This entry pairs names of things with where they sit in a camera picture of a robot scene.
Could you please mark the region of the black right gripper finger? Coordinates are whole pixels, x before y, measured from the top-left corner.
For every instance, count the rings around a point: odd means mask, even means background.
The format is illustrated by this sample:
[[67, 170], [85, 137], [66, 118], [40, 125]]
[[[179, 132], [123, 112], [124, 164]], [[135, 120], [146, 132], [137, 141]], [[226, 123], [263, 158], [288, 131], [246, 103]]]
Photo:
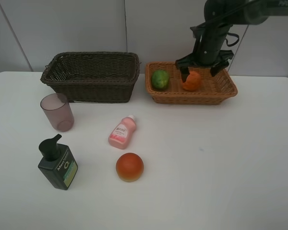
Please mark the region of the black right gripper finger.
[[189, 67], [193, 67], [193, 54], [189, 54], [175, 61], [176, 68], [180, 71], [181, 80], [184, 83], [189, 76]]
[[232, 50], [220, 50], [213, 65], [210, 68], [211, 76], [216, 76], [220, 71], [229, 66], [229, 60], [232, 60], [234, 53]]

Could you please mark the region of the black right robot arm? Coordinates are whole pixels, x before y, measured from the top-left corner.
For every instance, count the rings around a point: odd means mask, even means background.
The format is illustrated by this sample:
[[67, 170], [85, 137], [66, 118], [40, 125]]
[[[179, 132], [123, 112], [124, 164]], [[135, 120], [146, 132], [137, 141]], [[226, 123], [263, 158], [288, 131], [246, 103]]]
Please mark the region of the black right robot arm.
[[205, 22], [192, 26], [195, 44], [193, 51], [176, 60], [181, 80], [186, 81], [189, 68], [209, 69], [212, 76], [229, 66], [233, 59], [231, 50], [221, 47], [227, 43], [227, 36], [233, 25], [258, 25], [270, 16], [288, 16], [288, 0], [208, 0], [204, 5]]

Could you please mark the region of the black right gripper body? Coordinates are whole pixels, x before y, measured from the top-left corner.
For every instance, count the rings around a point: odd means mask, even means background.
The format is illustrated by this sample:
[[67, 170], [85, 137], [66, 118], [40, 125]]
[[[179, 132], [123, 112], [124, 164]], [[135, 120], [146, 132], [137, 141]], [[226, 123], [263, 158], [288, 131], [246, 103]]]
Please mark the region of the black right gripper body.
[[191, 27], [196, 39], [192, 52], [195, 65], [213, 67], [223, 61], [232, 59], [231, 50], [221, 50], [231, 27], [232, 25], [227, 23], [212, 23]]

